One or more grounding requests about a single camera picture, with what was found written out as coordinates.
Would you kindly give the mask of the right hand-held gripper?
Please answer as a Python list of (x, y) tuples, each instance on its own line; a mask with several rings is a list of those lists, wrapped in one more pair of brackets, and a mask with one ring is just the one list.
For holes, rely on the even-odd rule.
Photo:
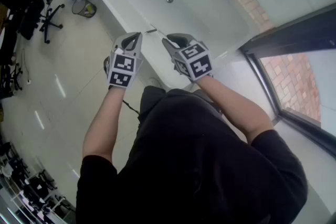
[(213, 69), (210, 51), (202, 42), (193, 40), (192, 35), (183, 33), (168, 34), (162, 39), (178, 73), (192, 82), (209, 75)]

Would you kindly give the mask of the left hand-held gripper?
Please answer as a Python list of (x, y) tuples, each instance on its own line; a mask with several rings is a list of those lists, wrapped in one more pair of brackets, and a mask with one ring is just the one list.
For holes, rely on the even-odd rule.
[(107, 61), (107, 82), (112, 87), (127, 89), (131, 86), (143, 60), (138, 58), (142, 46), (142, 33), (126, 33), (118, 37)]

